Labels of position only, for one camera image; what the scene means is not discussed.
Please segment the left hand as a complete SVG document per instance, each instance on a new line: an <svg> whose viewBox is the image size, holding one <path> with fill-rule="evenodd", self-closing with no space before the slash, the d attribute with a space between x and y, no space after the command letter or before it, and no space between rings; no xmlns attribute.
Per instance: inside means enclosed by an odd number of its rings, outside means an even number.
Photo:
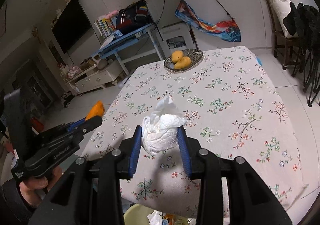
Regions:
<svg viewBox="0 0 320 225"><path fill-rule="evenodd" d="M31 177L19 184L20 192L24 200L32 207L38 207L42 202L37 190L46 188L48 191L52 189L55 183L61 178L62 169L58 165L52 170L52 178L48 180L46 177L34 178Z"/></svg>

